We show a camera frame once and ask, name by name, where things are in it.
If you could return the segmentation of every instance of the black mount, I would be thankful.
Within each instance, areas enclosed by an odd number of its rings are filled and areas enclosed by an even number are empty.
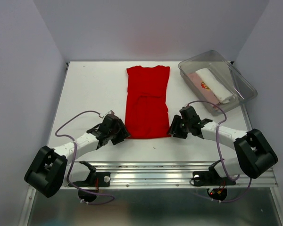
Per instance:
[[[256,179],[278,162],[277,155],[258,129],[236,139],[234,147],[240,168],[250,178]]]
[[[130,133],[122,120],[112,114],[107,114],[101,124],[87,132],[93,134],[99,140],[97,149],[107,144],[110,140],[113,145],[116,145],[130,136]],[[108,175],[110,177],[109,172],[96,173],[95,167],[88,163],[82,164],[88,167],[91,171],[85,183],[88,182],[93,185],[94,178],[101,179]],[[32,164],[25,174],[24,180],[49,198],[62,186],[66,166],[67,159],[65,156],[60,156],[54,152],[54,149],[44,146],[36,154]],[[110,183],[101,184],[100,182],[99,186],[107,186],[109,184]]]
[[[193,178],[190,180],[191,185],[196,187],[201,186],[219,186],[225,182],[227,186],[236,185],[236,182],[228,178],[221,178],[215,171],[214,167],[220,163],[216,161],[209,166],[208,171],[194,171]]]
[[[24,180],[49,198],[60,189],[66,166],[65,156],[60,156],[53,149],[44,146],[36,154]]]
[[[87,130],[87,133],[93,134],[99,140],[97,149],[106,145],[110,140],[113,145],[117,145],[130,136],[123,121],[113,114],[107,114],[101,124]]]
[[[203,139],[201,128],[203,128],[207,123],[212,122],[212,120],[201,120],[192,106],[183,107],[179,113],[181,116],[174,116],[170,129],[167,133],[174,137],[183,139],[188,137],[188,133],[192,133],[192,135]]]

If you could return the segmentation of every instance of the screw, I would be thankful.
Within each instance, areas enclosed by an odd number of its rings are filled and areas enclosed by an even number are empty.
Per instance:
[[[105,181],[106,183],[108,183],[108,182],[110,181],[110,177],[109,177],[109,176],[104,176],[104,181]]]

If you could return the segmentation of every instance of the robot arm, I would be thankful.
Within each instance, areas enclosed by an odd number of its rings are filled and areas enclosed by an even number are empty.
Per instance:
[[[75,142],[77,153],[75,158],[97,150],[111,140],[116,145],[130,134],[121,119],[111,111],[101,124],[89,129]],[[49,148],[42,147],[29,167],[24,180],[36,188],[46,197],[53,196],[62,185],[68,184],[66,177],[69,171],[69,163],[74,157],[74,143]],[[73,181],[84,181],[93,178],[96,169],[85,161],[75,163],[71,173]]]
[[[175,115],[168,131],[178,138],[187,138],[188,133],[202,139],[216,141],[217,124],[210,119],[201,120],[192,106],[182,108],[181,116]],[[278,162],[273,149],[263,134],[253,129],[251,131],[234,130],[228,127],[219,127],[219,143],[236,151],[237,157],[224,160],[229,175],[246,174],[250,178],[257,178],[267,169]],[[221,161],[215,162],[208,171],[196,171],[195,186],[216,186],[226,180],[228,185],[235,182],[225,178],[226,174]]]

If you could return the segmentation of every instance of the metal frame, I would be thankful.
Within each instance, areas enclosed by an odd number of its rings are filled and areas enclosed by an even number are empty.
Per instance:
[[[213,163],[204,162],[89,162],[97,172],[111,172],[110,187],[105,189],[194,189],[190,184],[193,172],[208,170]],[[249,178],[241,175],[236,188],[247,187]],[[252,187],[276,187],[273,170],[270,169],[252,181]]]

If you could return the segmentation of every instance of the folded cloth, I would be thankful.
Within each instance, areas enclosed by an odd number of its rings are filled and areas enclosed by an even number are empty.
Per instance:
[[[208,68],[202,68],[196,73],[202,79],[202,81],[212,90],[216,98],[219,100],[220,103],[226,104],[229,103],[229,99],[233,98],[234,96],[230,91],[228,91],[224,85],[222,85],[212,74],[212,72]]]
[[[133,139],[169,137],[166,86],[170,67],[135,66],[127,69],[125,126]]]
[[[216,98],[211,89],[202,81],[196,72],[188,74],[191,82],[194,83],[196,88],[202,93],[205,99],[215,105],[219,104],[219,100]]]

